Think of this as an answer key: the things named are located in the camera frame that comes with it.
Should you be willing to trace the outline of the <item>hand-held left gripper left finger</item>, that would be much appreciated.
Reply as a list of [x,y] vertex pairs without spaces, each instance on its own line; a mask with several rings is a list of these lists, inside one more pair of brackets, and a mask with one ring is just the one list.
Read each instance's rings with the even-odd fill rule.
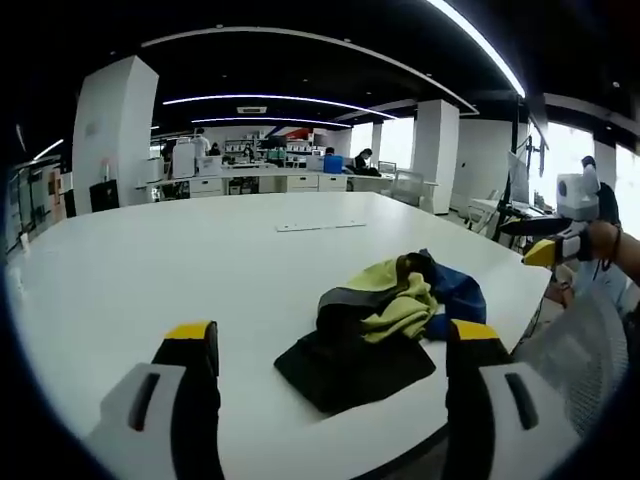
[[222,479],[218,328],[182,324],[100,405],[87,446],[116,479]]

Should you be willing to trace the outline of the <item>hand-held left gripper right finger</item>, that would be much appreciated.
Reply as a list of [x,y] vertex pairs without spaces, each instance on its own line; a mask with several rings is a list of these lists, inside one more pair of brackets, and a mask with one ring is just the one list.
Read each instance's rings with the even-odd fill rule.
[[446,374],[447,479],[547,479],[579,443],[563,397],[490,326],[450,322]]

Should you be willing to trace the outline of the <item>person's right hand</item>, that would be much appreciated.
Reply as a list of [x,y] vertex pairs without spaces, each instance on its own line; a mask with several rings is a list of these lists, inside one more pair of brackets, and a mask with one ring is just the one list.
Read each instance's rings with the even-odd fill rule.
[[613,262],[617,255],[621,228],[598,220],[589,225],[587,232],[592,256],[598,260]]

